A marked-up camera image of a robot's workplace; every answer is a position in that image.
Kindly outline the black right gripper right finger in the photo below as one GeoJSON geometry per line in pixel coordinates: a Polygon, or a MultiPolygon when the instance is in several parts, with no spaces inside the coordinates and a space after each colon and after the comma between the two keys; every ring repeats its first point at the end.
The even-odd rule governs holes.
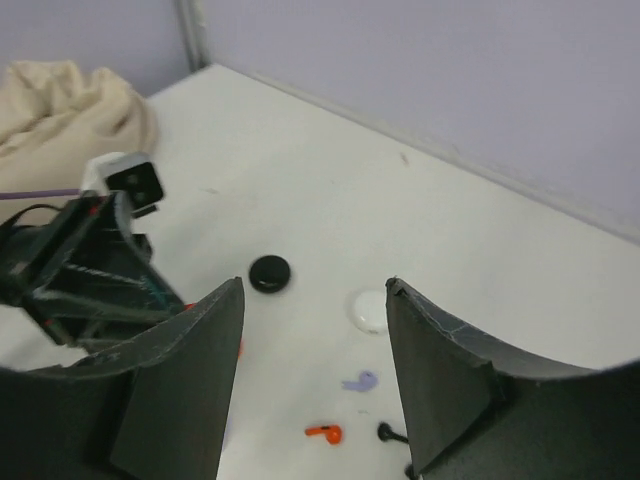
{"type": "Polygon", "coordinates": [[[503,342],[398,278],[396,378],[420,479],[635,479],[639,365],[593,370],[503,342]]]}

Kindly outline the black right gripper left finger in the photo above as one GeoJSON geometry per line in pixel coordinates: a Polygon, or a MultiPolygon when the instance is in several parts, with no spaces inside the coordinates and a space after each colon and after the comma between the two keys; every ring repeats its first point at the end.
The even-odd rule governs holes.
{"type": "Polygon", "coordinates": [[[1,372],[5,479],[212,479],[244,322],[240,278],[69,367],[1,372]]]}

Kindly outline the white earbud charging case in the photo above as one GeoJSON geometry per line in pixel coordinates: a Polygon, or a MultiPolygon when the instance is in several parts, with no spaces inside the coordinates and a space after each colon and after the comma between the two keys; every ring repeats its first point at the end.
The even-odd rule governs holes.
{"type": "Polygon", "coordinates": [[[362,332],[384,335],[388,331],[386,316],[386,294],[377,290],[358,293],[351,307],[352,321],[362,332]]]}

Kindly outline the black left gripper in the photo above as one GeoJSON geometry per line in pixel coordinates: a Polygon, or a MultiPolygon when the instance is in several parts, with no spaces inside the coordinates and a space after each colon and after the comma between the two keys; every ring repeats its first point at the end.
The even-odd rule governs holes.
{"type": "Polygon", "coordinates": [[[41,226],[1,225],[1,303],[21,306],[65,344],[89,354],[116,346],[182,312],[183,300],[149,265],[153,248],[132,231],[127,195],[82,194],[41,226]]]}

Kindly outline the orange earbud charging case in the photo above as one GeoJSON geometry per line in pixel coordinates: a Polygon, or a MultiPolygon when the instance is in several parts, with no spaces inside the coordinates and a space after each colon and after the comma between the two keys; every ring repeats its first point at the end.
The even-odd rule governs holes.
{"type": "MultiPolygon", "coordinates": [[[[187,303],[184,305],[184,311],[188,311],[192,308],[194,308],[197,305],[196,302],[194,303],[187,303]]],[[[240,340],[239,340],[239,346],[238,346],[238,353],[237,353],[237,359],[239,360],[242,357],[243,354],[243,350],[244,350],[244,345],[243,345],[243,338],[242,335],[240,336],[240,340]]]]}

